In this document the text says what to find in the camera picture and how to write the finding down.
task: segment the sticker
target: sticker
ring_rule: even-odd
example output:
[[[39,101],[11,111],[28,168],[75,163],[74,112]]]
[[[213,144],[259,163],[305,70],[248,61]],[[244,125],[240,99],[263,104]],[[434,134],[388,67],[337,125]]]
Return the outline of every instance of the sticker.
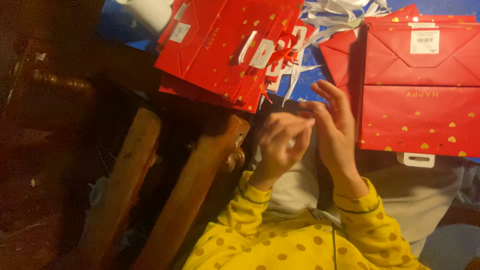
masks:
[[[187,9],[187,7],[188,7],[188,4],[183,4],[183,5],[180,7],[180,9],[179,9],[179,11],[177,12],[177,14],[175,14],[175,17],[173,17],[173,18],[174,18],[175,20],[179,21],[179,20],[182,18],[183,13],[185,12],[185,9]]]
[[[412,29],[418,29],[418,28],[438,28],[438,26],[435,26],[435,23],[408,23],[409,26],[412,27]]]
[[[410,40],[411,54],[438,54],[440,30],[412,31]]]
[[[173,30],[172,35],[170,36],[170,40],[181,43],[189,29],[190,25],[178,23],[175,27],[175,30]]]

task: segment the white ribbon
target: white ribbon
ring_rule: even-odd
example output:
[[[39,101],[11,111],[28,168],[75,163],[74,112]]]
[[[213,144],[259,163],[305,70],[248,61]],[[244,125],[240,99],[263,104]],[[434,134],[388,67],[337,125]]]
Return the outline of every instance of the white ribbon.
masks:
[[[298,66],[294,65],[291,67],[292,77],[290,87],[283,98],[282,106],[290,98],[300,77],[300,73],[320,66],[301,66],[303,52],[307,46],[314,44],[318,47],[318,43],[328,40],[334,33],[358,27],[363,22],[364,17],[385,16],[390,13],[386,0],[375,0],[371,3],[367,11],[364,12],[363,7],[366,6],[368,2],[369,0],[316,0],[316,2],[304,2],[303,6],[305,8],[300,12],[300,16],[307,13],[307,17],[302,20],[315,26],[316,30],[299,51]],[[362,14],[356,17],[353,13],[354,10],[361,10]],[[329,12],[332,13],[332,16],[318,16],[317,13],[319,12]],[[320,31],[320,26],[331,27]]]

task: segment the cup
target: cup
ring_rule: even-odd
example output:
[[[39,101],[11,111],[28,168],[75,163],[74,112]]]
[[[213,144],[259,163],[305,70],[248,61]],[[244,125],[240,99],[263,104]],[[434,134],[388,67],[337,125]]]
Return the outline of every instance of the cup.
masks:
[[[172,17],[166,0],[116,0],[142,22],[152,33],[160,34]]]

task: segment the wrist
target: wrist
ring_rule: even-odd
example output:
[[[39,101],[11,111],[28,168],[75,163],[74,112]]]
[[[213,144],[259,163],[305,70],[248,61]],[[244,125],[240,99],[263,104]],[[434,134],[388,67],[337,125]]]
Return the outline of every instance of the wrist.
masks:
[[[369,194],[370,190],[360,176],[355,165],[330,173],[332,175],[335,193],[337,195],[354,199]]]
[[[260,191],[268,191],[272,189],[275,182],[281,175],[270,173],[265,164],[261,161],[253,172],[249,184]]]
[[[330,170],[330,174],[332,175],[332,179],[334,182],[345,182],[357,180],[359,178],[361,179],[360,174],[357,170],[357,166],[355,164],[336,170]]]

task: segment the yellow polka dot shirt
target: yellow polka dot shirt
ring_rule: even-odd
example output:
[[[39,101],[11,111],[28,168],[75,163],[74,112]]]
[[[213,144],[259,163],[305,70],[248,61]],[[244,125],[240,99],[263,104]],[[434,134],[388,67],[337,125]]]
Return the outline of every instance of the yellow polka dot shirt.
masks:
[[[235,197],[209,223],[184,265],[185,270],[427,270],[411,254],[395,219],[370,193],[359,199],[334,194],[342,229],[317,220],[305,209],[288,218],[262,221],[271,191],[248,184],[244,172]]]

